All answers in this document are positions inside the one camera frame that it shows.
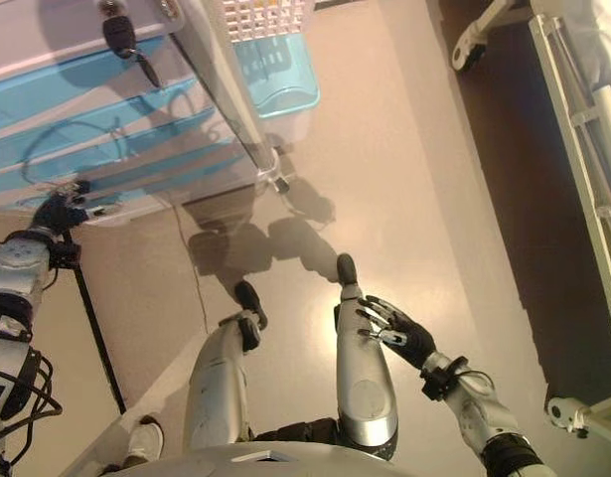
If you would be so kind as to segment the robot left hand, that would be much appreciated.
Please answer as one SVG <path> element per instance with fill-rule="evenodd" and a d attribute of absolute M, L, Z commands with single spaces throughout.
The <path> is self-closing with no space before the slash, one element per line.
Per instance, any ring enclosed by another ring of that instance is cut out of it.
<path fill-rule="evenodd" d="M 89 181 L 75 181 L 58 187 L 38 207 L 29 228 L 57 237 L 89 220 L 102 217 L 106 213 L 104 206 L 83 206 L 89 191 Z"/>

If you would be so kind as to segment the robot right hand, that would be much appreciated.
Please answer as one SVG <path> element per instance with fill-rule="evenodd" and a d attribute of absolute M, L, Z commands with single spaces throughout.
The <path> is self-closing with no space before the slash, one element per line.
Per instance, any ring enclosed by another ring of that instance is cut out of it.
<path fill-rule="evenodd" d="M 361 329 L 359 333 L 384 343 L 394 353 L 417 370 L 436 351 L 432 335 L 419 323 L 412 320 L 386 300 L 367 295 L 358 300 L 356 313 L 366 318 L 375 328 Z"/>

